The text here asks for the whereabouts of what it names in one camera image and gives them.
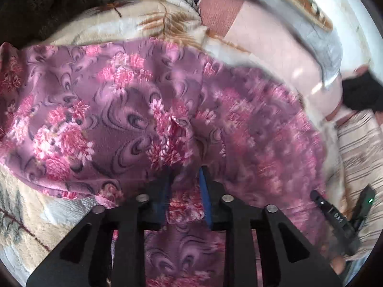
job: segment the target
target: silver screw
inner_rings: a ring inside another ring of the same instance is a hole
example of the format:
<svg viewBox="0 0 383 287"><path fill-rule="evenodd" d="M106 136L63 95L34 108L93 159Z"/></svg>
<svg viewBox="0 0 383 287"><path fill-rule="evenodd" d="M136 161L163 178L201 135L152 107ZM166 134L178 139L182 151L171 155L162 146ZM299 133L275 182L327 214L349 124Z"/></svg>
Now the silver screw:
<svg viewBox="0 0 383 287"><path fill-rule="evenodd" d="M135 200L140 203L147 202L149 200L149 195L147 194L137 195Z"/></svg>
<svg viewBox="0 0 383 287"><path fill-rule="evenodd" d="M102 205L96 205L92 208L92 213L102 214L105 211L105 207Z"/></svg>
<svg viewBox="0 0 383 287"><path fill-rule="evenodd" d="M225 194L222 196L222 200L226 203L230 203L234 200L234 196L232 196L230 194Z"/></svg>
<svg viewBox="0 0 383 287"><path fill-rule="evenodd" d="M274 214L275 212L278 211L278 207L275 206L275 205L272 205L272 204L267 205L266 209L267 209L268 212L271 212L272 214Z"/></svg>

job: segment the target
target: black device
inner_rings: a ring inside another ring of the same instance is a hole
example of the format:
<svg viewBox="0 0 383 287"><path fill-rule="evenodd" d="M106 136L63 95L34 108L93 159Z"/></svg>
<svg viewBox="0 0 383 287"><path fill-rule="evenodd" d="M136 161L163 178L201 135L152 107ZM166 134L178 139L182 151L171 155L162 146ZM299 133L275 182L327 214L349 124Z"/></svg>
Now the black device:
<svg viewBox="0 0 383 287"><path fill-rule="evenodd" d="M359 196L351 220L348 221L347 218L342 215L334 205L330 204L319 194L318 191L313 190L310 194L311 199L317 204L326 220L332 226L334 235L344 250L344 253L349 256L355 255L360 247L358 232L363 227L375 195L375 191L367 185Z"/></svg>
<svg viewBox="0 0 383 287"><path fill-rule="evenodd" d="M97 205L52 250L26 287L144 287L144 230L159 230L169 205L169 170L124 205ZM252 229L257 232L264 286L341 287L329 263L274 205L257 208L226 194L200 170L206 221L226 231L224 287L257 287ZM112 234L118 230L111 274Z"/></svg>

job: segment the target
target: gray cloth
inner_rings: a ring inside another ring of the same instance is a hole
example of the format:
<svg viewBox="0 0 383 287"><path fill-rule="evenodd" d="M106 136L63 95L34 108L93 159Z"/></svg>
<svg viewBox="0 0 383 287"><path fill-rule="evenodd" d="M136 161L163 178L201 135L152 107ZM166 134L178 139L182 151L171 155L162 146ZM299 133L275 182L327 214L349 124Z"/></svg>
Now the gray cloth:
<svg viewBox="0 0 383 287"><path fill-rule="evenodd" d="M343 56L336 29L328 32L316 26L286 0L258 1L277 15L313 55L322 69L323 85L328 88L339 74Z"/></svg>

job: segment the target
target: beige striped cloth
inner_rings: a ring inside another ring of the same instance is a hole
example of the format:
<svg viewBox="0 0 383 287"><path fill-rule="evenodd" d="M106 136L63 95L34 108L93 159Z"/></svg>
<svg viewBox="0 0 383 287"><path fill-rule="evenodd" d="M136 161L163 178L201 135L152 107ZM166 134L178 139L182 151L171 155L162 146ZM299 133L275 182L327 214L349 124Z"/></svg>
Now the beige striped cloth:
<svg viewBox="0 0 383 287"><path fill-rule="evenodd" d="M371 185L377 193L365 226L359 233L361 248L351 258L369 253L383 228L383 134L371 110L356 113L338 128L339 149L344 164L348 218L361 191Z"/></svg>

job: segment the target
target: purple floral fabric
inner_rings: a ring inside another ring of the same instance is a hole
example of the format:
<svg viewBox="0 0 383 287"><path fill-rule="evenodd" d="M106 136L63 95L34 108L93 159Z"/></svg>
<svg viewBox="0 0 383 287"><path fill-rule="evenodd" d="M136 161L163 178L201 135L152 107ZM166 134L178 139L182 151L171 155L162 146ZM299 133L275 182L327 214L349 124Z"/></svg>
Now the purple floral fabric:
<svg viewBox="0 0 383 287"><path fill-rule="evenodd" d="M169 165L167 225L146 233L147 285L221 286L198 169L250 205L277 205L317 245L324 149L297 96L258 68L155 38L0 47L1 163L42 193L113 207Z"/></svg>

